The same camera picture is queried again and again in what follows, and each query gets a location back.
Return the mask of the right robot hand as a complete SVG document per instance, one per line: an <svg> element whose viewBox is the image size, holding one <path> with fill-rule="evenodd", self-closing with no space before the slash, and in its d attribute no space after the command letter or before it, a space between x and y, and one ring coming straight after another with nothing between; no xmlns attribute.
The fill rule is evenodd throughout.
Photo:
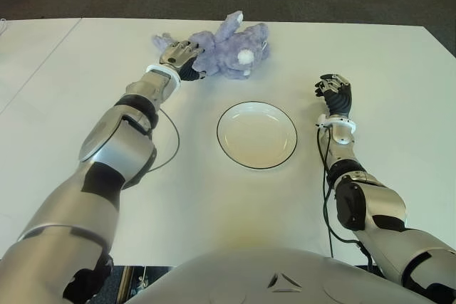
<svg viewBox="0 0 456 304"><path fill-rule="evenodd" d="M330 116L349 118L352 106L351 84L339 74L325 74L315 84L316 97L322 97Z"/></svg>

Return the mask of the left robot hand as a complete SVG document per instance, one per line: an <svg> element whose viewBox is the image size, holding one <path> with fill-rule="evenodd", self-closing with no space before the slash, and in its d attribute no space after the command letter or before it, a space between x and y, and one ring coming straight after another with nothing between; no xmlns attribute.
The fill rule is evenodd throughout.
<svg viewBox="0 0 456 304"><path fill-rule="evenodd" d="M196 71L193 64L204 52L198 43L177 41L171 43L160 56L160 64L174 69L183 81L201 80L206 77L205 71Z"/></svg>

